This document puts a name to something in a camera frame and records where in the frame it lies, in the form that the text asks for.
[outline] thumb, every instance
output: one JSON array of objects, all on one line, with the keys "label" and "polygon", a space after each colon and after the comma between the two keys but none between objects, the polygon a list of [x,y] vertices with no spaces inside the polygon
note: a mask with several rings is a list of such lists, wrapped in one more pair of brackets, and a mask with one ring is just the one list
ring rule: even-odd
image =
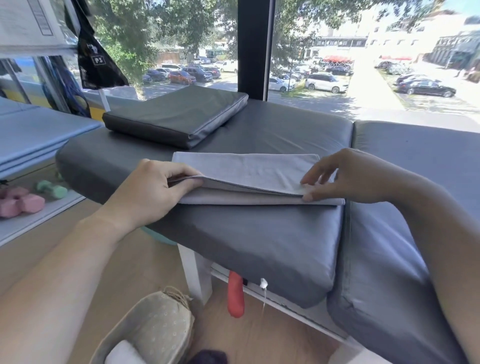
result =
[{"label": "thumb", "polygon": [[304,194],[302,199],[305,202],[312,202],[339,197],[337,187],[337,182],[319,184],[314,190]]},{"label": "thumb", "polygon": [[187,178],[175,186],[170,187],[168,190],[173,196],[175,203],[179,202],[188,192],[200,187],[204,181],[201,178]]}]

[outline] white towel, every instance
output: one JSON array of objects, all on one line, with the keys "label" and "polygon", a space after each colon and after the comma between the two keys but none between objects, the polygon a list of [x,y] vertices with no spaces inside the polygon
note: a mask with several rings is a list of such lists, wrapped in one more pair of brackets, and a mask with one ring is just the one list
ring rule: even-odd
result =
[{"label": "white towel", "polygon": [[105,364],[146,364],[138,351],[127,341],[120,341],[107,355]]},{"label": "white towel", "polygon": [[[172,162],[186,163],[203,176],[202,187],[181,204],[190,205],[301,205],[313,187],[300,184],[316,154],[229,154],[175,152]],[[316,205],[344,205],[343,198],[316,201]]]}]

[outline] wooden floor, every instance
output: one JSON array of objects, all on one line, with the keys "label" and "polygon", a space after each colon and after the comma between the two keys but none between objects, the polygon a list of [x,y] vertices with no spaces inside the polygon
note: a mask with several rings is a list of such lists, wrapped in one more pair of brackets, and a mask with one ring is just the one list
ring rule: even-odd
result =
[{"label": "wooden floor", "polygon": [[[97,205],[83,201],[0,247],[0,294],[20,279]],[[227,286],[213,278],[213,294],[196,315],[190,356],[223,350],[231,364],[326,364],[339,343],[292,317],[245,295],[245,315],[227,312]],[[142,297],[171,285],[188,293],[175,246],[141,230],[120,244],[94,295],[69,364],[87,364],[100,340]]]}]

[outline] person's left hand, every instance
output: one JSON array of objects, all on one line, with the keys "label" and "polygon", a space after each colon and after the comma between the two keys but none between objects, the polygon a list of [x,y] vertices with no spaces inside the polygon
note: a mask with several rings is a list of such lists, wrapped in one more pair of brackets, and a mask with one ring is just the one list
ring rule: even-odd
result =
[{"label": "person's left hand", "polygon": [[199,178],[189,178],[169,187],[169,178],[197,174],[201,173],[184,163],[142,159],[94,215],[126,234],[161,219],[185,194],[203,183]]}]

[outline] teal object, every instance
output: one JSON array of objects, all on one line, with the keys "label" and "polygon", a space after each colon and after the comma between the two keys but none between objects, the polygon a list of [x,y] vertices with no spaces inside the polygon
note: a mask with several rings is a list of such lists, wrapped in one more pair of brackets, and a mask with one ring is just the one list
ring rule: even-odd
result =
[{"label": "teal object", "polygon": [[142,227],[142,230],[145,231],[152,238],[154,238],[155,240],[158,240],[161,243],[165,243],[165,244],[169,244],[169,245],[177,245],[177,243],[174,242],[173,240],[170,240],[170,239],[166,238],[165,236],[163,236],[162,234],[159,234],[158,232],[153,231],[153,230],[151,230],[151,229],[149,229],[145,226]]}]

